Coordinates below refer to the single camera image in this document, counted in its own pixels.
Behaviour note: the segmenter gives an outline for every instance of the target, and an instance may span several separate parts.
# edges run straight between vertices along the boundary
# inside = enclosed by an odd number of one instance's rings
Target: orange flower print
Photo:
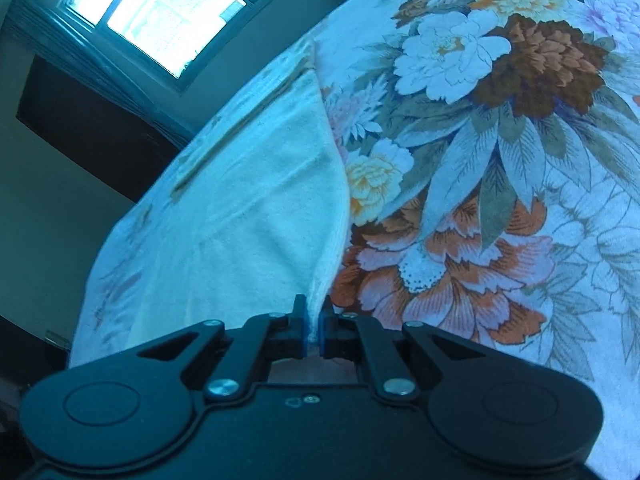
[[[429,0],[407,0],[403,3],[398,12],[393,16],[394,20],[398,20],[396,28],[404,27],[411,23],[414,18],[424,16],[429,12],[428,9]]]
[[[546,318],[522,289],[545,282],[554,268],[552,239],[535,235],[546,219],[543,203],[535,200],[528,212],[516,202],[502,236],[482,250],[477,191],[416,242],[425,196],[381,224],[354,227],[334,304],[371,314],[385,328],[420,320],[487,346],[539,333]]]

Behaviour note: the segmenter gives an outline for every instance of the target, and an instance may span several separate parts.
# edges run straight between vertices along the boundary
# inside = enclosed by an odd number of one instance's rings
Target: metal screw
[[[207,390],[214,397],[228,397],[240,389],[240,384],[233,379],[218,379],[209,383]]]
[[[409,395],[415,390],[415,383],[409,379],[389,379],[382,385],[382,389],[388,394]]]

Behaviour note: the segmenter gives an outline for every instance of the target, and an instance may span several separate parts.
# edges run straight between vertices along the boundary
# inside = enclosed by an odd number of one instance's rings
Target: floral bedsheet
[[[316,32],[351,189],[331,298],[593,388],[640,472],[640,0],[350,0]]]

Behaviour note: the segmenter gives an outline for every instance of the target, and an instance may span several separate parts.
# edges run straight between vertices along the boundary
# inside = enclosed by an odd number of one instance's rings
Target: brown flower print
[[[607,51],[582,41],[582,32],[567,22],[536,23],[519,14],[488,36],[511,41],[511,52],[494,62],[478,82],[476,104],[497,107],[513,99],[515,115],[543,118],[558,100],[581,114],[593,105],[593,93],[604,85],[598,73]]]
[[[400,6],[398,12],[393,16],[394,20],[398,20],[396,28],[404,27],[411,23],[414,18],[424,16],[429,12],[427,4],[429,0],[407,0]]]
[[[503,235],[483,251],[477,191],[417,242],[424,199],[422,193],[382,224],[353,229],[334,304],[372,314],[386,328],[420,320],[487,346],[539,333],[546,318],[527,305],[522,289],[543,283],[554,268],[551,238],[535,236],[546,219],[543,203],[527,212],[517,202]]]

